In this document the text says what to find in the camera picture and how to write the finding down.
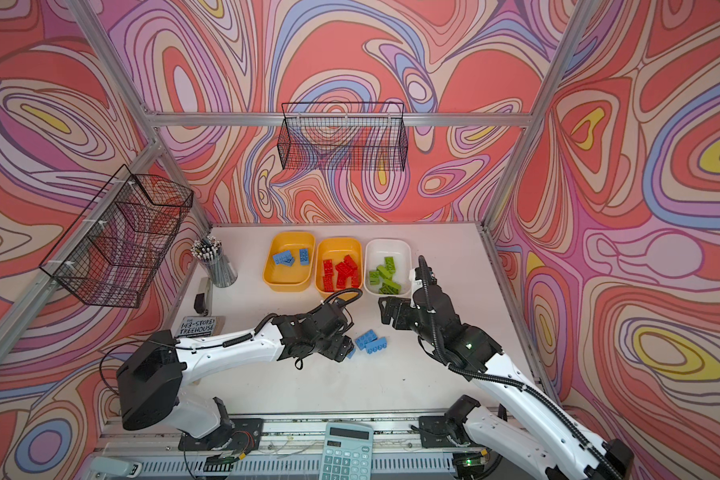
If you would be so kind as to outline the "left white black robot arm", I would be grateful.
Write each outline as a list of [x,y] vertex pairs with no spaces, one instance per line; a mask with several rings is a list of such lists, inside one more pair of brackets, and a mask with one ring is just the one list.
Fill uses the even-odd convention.
[[301,370],[314,354],[343,362],[354,349],[346,309],[362,295],[358,288],[344,289],[306,313],[271,313],[255,327],[229,334],[152,334],[116,373],[123,429],[167,425],[211,450],[222,448],[236,433],[234,423],[220,398],[197,395],[193,384],[249,364],[292,361]]

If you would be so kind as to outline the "yellow plastic bin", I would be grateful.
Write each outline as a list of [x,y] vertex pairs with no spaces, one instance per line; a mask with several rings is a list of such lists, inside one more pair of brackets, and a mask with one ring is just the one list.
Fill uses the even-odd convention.
[[337,292],[324,292],[323,291],[323,264],[322,262],[326,259],[330,259],[334,266],[334,288],[336,285],[336,278],[338,277],[335,265],[343,262],[344,257],[350,255],[358,265],[358,269],[362,277],[362,285],[364,282],[364,270],[363,270],[363,255],[361,243],[352,237],[331,237],[322,240],[316,248],[315,255],[315,280],[314,285],[319,294],[323,298],[327,298],[330,294]]
[[[316,240],[312,233],[284,231],[276,234],[266,255],[266,263],[262,273],[264,282],[275,292],[295,293],[305,290],[311,281],[315,247]],[[311,262],[309,266],[299,264],[299,250],[301,248],[310,250]],[[295,258],[294,264],[290,267],[275,265],[273,262],[272,256],[284,250],[291,250]]]

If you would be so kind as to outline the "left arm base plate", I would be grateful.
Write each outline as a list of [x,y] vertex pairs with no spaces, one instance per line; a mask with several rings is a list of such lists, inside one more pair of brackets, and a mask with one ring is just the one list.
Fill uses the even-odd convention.
[[259,448],[263,432],[263,418],[233,418],[224,420],[210,434],[195,439],[183,437],[178,449],[183,452],[195,451],[232,451],[250,453]]

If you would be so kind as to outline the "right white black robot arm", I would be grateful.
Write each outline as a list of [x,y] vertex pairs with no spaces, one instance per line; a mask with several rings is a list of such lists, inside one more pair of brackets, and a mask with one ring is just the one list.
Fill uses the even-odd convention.
[[425,257],[418,258],[410,278],[409,299],[380,298],[383,324],[414,332],[431,359],[490,394],[520,423],[514,426],[463,395],[442,417],[444,438],[458,447],[486,447],[535,479],[628,478],[631,448],[575,420],[520,371],[494,338],[462,322]]

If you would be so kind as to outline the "cup of pencils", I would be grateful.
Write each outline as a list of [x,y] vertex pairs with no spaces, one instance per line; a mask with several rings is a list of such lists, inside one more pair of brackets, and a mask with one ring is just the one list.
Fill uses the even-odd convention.
[[227,288],[237,281],[238,276],[224,254],[221,242],[215,236],[207,235],[196,240],[191,252],[206,269],[215,287]]

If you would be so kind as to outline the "left yellow plastic bin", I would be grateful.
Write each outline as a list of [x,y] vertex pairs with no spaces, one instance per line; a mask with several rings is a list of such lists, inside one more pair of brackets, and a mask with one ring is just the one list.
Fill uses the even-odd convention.
[[[266,263],[262,273],[264,282],[275,292],[295,293],[305,290],[311,281],[315,247],[316,240],[312,233],[284,231],[276,234],[266,255]],[[309,266],[299,264],[299,250],[301,248],[310,250],[311,262]],[[273,262],[272,256],[284,250],[291,250],[295,258],[294,264],[290,267],[275,265]]]

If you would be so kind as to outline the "middle yellow plastic bin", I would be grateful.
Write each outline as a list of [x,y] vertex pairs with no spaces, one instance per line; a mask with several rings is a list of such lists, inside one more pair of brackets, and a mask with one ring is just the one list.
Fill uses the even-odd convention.
[[363,270],[363,255],[361,243],[352,237],[331,237],[322,240],[316,248],[315,255],[315,280],[314,285],[319,294],[323,298],[327,298],[330,294],[337,292],[324,292],[323,291],[323,264],[322,262],[326,259],[330,259],[334,266],[334,288],[336,285],[336,278],[338,277],[335,265],[343,262],[344,257],[350,255],[358,265],[358,269],[362,277],[362,285],[364,282],[364,270]]

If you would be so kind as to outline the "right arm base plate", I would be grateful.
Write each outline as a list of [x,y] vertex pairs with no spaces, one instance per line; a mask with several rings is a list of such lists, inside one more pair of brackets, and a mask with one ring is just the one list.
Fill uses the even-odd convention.
[[485,449],[490,447],[478,444],[468,435],[463,423],[445,415],[420,416],[410,428],[419,435],[424,448],[456,448],[462,450]]

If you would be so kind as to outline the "white plastic bin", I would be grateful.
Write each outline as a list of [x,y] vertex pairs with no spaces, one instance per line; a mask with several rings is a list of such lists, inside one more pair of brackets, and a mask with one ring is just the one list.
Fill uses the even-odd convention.
[[411,292],[411,280],[409,278],[412,269],[412,252],[410,246],[403,240],[377,238],[368,242],[364,251],[364,287],[371,295],[377,297],[384,296],[379,290],[382,288],[382,280],[379,285],[370,285],[368,280],[368,272],[377,270],[380,265],[384,266],[384,258],[392,256],[396,265],[396,272],[393,273],[392,281],[398,283],[401,287],[398,297],[408,296]]

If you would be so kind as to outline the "treehouse paperback book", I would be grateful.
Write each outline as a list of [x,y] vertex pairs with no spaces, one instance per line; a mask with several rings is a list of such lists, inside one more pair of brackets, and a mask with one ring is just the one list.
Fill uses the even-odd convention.
[[186,316],[175,333],[179,338],[200,338],[218,335],[223,329],[224,318],[218,316]]

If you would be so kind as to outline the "teal desk calculator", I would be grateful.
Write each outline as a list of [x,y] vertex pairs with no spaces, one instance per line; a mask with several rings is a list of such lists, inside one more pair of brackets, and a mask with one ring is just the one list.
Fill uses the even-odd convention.
[[369,480],[374,430],[370,425],[329,422],[320,458],[321,480]]

